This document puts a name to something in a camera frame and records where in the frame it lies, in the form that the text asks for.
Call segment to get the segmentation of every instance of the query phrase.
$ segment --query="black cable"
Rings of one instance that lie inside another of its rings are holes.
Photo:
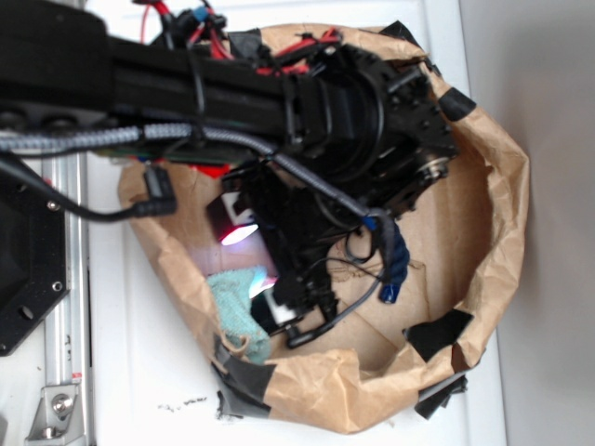
[[[328,209],[328,207],[326,207],[326,203],[324,203],[323,198],[320,196],[320,194],[314,193],[314,201],[316,202],[316,204],[318,204],[318,208],[320,209],[320,212],[323,213],[323,216],[338,228],[341,228],[342,230],[353,231],[359,226],[358,223],[348,224],[334,216],[333,213]]]
[[[78,153],[85,153],[87,151],[93,151],[93,149],[89,148],[77,148],[77,149],[67,149],[65,151],[43,151],[39,153],[18,153],[13,152],[14,155],[18,156],[21,160],[47,160],[51,158],[60,158],[63,156],[72,156]]]
[[[127,209],[121,211],[102,214],[87,209],[73,202],[70,198],[53,189],[51,186],[35,174],[27,165],[23,164],[16,155],[5,153],[0,156],[0,175],[4,174],[16,179],[18,182],[27,186],[34,192],[54,202],[65,211],[71,212],[81,218],[101,222],[113,223],[129,218],[139,218],[143,216],[156,216],[171,214],[175,211],[175,200],[149,200],[146,202],[134,203]]]
[[[384,275],[384,270],[380,271],[380,277]],[[308,332],[296,334],[293,333],[287,338],[287,346],[289,348],[298,348],[303,346],[304,344],[308,344],[309,342],[317,339],[318,337],[324,335],[326,332],[331,330],[335,325],[339,322],[343,321],[346,317],[348,317],[353,311],[355,311],[358,307],[360,307],[378,288],[382,280],[380,277],[377,277],[372,283],[372,286],[360,297],[358,300],[353,302],[347,308],[345,308],[341,313],[339,313],[332,321],[326,322],[321,326],[309,330]]]
[[[70,198],[59,193],[46,182],[23,164],[15,155],[4,154],[0,156],[0,173],[15,178],[21,184],[31,190],[39,193],[49,201],[56,203],[62,209],[72,212],[82,218],[88,218],[95,221],[114,222],[136,216],[138,210],[135,206],[128,209],[114,212],[112,214],[100,214],[73,202]]]
[[[308,274],[310,274],[310,273],[311,273],[311,271],[312,271],[314,268],[318,267],[318,266],[319,266],[321,263],[323,263],[323,262],[327,262],[327,261],[329,261],[329,260],[331,260],[331,261],[334,261],[334,262],[341,262],[341,263],[345,263],[345,264],[347,264],[347,265],[350,265],[350,266],[352,266],[352,267],[354,267],[354,268],[357,268],[359,271],[361,271],[361,272],[363,272],[363,273],[367,274],[368,276],[374,277],[375,279],[381,279],[381,277],[380,277],[380,276],[377,276],[377,275],[376,275],[375,273],[373,273],[372,271],[369,271],[369,270],[367,270],[366,268],[362,268],[362,267],[360,267],[359,265],[357,265],[357,264],[353,263],[353,262],[352,262],[352,261],[350,261],[350,260],[347,260],[347,259],[345,259],[345,258],[341,258],[341,257],[331,257],[331,256],[330,256],[330,257],[324,257],[324,258],[320,258],[320,259],[316,260],[314,263],[312,263],[312,264],[311,264],[311,265],[308,267],[308,269],[307,269],[307,270],[306,270],[306,272],[305,272],[305,275],[308,275]]]
[[[347,256],[347,259],[350,260],[351,262],[356,263],[358,265],[363,265],[364,263],[369,262],[370,259],[376,253],[376,251],[378,249],[377,238],[373,232],[372,233],[372,241],[370,242],[370,254],[368,254],[368,256],[366,256],[366,257],[358,257],[354,253],[352,253],[351,249],[350,249],[350,237],[351,237],[352,233],[353,232],[348,233],[347,237],[345,238],[345,255]]]

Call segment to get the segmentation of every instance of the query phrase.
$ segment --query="cable connector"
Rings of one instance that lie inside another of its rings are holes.
[[[144,173],[149,200],[135,203],[135,217],[168,216],[178,210],[178,200],[169,174],[163,167],[150,165]]]

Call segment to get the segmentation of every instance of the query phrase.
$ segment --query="black bracket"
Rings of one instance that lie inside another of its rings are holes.
[[[15,351],[67,291],[64,212],[0,175],[0,357]]]

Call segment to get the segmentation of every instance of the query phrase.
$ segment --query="metal screw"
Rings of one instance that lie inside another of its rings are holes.
[[[58,431],[53,426],[44,427],[41,431],[42,439],[54,439],[55,437],[57,437],[57,434]]]
[[[49,209],[52,212],[56,212],[60,210],[60,205],[56,202],[47,202],[47,209]]]
[[[68,395],[60,393],[52,400],[52,409],[55,413],[64,413],[73,407],[74,401]]]

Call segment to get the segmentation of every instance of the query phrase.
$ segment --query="led light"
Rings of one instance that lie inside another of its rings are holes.
[[[243,239],[245,239],[248,235],[252,234],[257,229],[258,225],[248,225],[236,228],[235,230],[233,230],[225,236],[225,238],[221,241],[221,244],[223,246],[229,246],[231,244],[241,242]]]

